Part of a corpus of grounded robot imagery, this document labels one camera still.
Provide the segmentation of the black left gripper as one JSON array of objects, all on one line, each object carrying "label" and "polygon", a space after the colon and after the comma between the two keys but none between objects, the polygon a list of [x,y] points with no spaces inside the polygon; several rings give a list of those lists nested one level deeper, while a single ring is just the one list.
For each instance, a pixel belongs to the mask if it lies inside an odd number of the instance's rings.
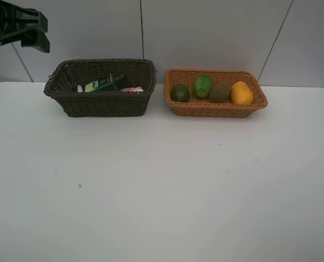
[{"label": "black left gripper", "polygon": [[47,18],[36,9],[0,1],[0,46],[19,41],[22,47],[50,52]]}]

